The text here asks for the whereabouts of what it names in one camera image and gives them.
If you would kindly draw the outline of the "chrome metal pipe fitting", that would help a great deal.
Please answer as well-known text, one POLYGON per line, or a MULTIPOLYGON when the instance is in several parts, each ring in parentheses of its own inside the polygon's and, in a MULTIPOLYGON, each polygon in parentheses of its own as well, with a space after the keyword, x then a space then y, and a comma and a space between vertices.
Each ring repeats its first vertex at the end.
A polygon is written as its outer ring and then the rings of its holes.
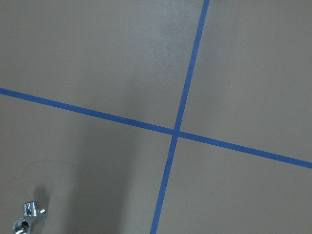
POLYGON ((23 204, 23 216, 17 219, 12 225, 14 234, 31 234, 35 225, 45 222, 47 210, 40 208, 36 201, 29 201, 23 204))

